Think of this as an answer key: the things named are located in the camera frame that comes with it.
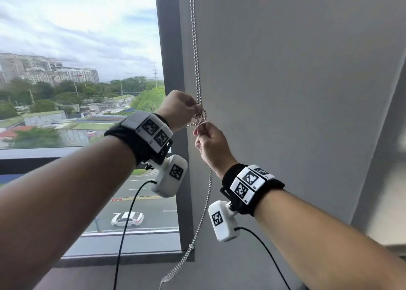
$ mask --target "green roof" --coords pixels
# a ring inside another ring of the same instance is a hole
[[[87,129],[89,131],[93,130],[103,130],[107,131],[115,123],[72,123],[64,128],[66,129]]]
[[[11,125],[17,124],[18,122],[23,121],[22,117],[14,117],[5,120],[0,120],[0,128],[7,128]]]
[[[47,114],[57,114],[63,113],[63,110],[54,110],[54,111],[46,111],[46,112],[34,112],[34,113],[25,113],[22,115],[23,118],[28,117],[35,117],[35,116],[46,116]]]
[[[110,100],[120,100],[122,98],[126,98],[126,97],[133,97],[134,95],[131,94],[126,94],[126,95],[120,95],[119,97],[110,97]]]

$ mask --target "hand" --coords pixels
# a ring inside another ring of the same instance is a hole
[[[184,92],[173,90],[155,113],[168,121],[169,128],[175,132],[185,127],[195,114],[202,111],[202,105],[198,104],[193,97]]]
[[[227,170],[238,164],[223,132],[212,123],[205,122],[195,128],[193,134],[197,136],[195,147],[202,154],[202,159],[223,179]]]

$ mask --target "forearm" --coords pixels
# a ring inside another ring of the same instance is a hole
[[[255,218],[311,290],[404,289],[406,264],[354,228],[282,190]]]
[[[2,187],[0,284],[15,287],[18,276],[28,282],[47,272],[135,164],[127,145],[108,136]]]

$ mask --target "cloud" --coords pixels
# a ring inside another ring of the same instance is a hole
[[[0,0],[0,52],[96,68],[101,81],[152,77],[154,66],[162,71],[156,3]]]

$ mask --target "black cable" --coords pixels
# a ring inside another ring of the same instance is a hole
[[[137,193],[134,196],[134,199],[131,202],[131,205],[129,207],[129,213],[128,213],[128,217],[127,217],[127,221],[125,222],[125,226],[124,226],[124,231],[123,231],[123,235],[121,236],[121,243],[120,243],[120,248],[119,248],[119,255],[117,257],[117,264],[116,264],[116,274],[114,275],[114,286],[113,286],[113,290],[116,290],[117,287],[117,276],[119,274],[119,265],[120,265],[120,256],[121,256],[121,249],[123,248],[123,242],[124,242],[124,236],[125,236],[125,231],[127,230],[127,225],[128,225],[128,221],[129,221],[129,215],[131,214],[132,211],[132,207],[134,206],[134,202],[135,202],[135,198],[137,198],[138,193],[140,192],[140,190],[144,187],[145,184],[147,183],[154,183],[156,184],[155,181],[146,181],[143,185],[140,186],[140,188],[137,190]]]
[[[255,237],[258,239],[258,241],[261,242],[262,246],[265,247],[265,249],[266,249],[266,251],[268,252],[269,256],[271,256],[272,261],[275,263],[275,266],[277,267],[279,274],[281,274],[281,277],[282,277],[283,281],[285,282],[286,287],[290,290],[290,287],[289,287],[289,285],[287,284],[286,279],[283,277],[283,274],[282,274],[281,270],[279,269],[279,267],[278,267],[278,265],[277,265],[277,262],[275,261],[274,257],[272,256],[271,252],[269,251],[268,247],[266,247],[266,245],[264,244],[264,242],[262,242],[262,240],[261,240],[255,233],[253,233],[250,229],[247,229],[247,228],[244,228],[244,227],[236,227],[236,228],[234,228],[235,231],[240,230],[240,229],[245,230],[245,231],[248,231],[248,232],[251,233],[253,236],[255,236]]]

